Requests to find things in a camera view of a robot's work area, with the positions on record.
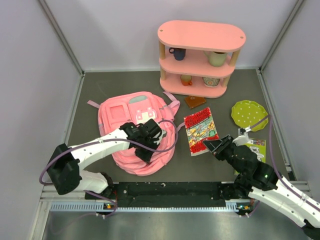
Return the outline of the red patterned book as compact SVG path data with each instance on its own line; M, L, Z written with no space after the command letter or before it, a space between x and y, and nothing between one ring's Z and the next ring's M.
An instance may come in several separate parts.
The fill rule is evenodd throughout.
M219 135L214 123L211 109L206 107L201 111L183 118L190 155L197 156L208 151L203 141L218 140Z

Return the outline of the green cartoon book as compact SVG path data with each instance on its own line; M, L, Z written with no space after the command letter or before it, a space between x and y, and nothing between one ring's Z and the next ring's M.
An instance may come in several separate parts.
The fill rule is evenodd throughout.
M266 147L267 141L264 139L255 139L249 138L248 141L244 144L247 146L253 153L257 155L257 159L260 162L266 163Z

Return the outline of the pink student backpack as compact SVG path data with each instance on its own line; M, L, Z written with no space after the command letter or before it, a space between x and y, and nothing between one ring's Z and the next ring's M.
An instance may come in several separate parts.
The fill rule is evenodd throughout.
M180 101L171 93L164 92L171 100L165 101L147 91L140 91L126 95L108 98L101 104L89 100L87 104L98 108L98 128L101 136L104 136L119 128L126 122L136 125L154 119L157 123L161 120L174 121L175 115L180 107ZM118 151L112 154L116 165L129 174L137 176L148 176L154 174L172 159L175 149L166 152L154 152L150 163L145 163L135 156L133 148Z

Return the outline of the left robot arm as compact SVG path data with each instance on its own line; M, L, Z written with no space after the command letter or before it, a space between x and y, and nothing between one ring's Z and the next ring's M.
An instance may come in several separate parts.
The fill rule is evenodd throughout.
M89 191L109 198L114 191L114 183L104 172L90 172L86 167L109 155L134 149L134 154L149 163L167 132L155 120L134 124L126 122L114 131L85 143L68 147L56 147L49 160L47 173L59 195L74 190Z

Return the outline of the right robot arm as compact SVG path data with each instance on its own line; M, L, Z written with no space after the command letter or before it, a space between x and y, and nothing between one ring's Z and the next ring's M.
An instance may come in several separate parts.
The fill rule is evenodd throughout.
M259 161L248 146L236 145L230 135L204 140L203 144L217 160L226 161L238 173L232 187L237 197L258 200L291 219L309 238L320 238L319 202L272 166Z

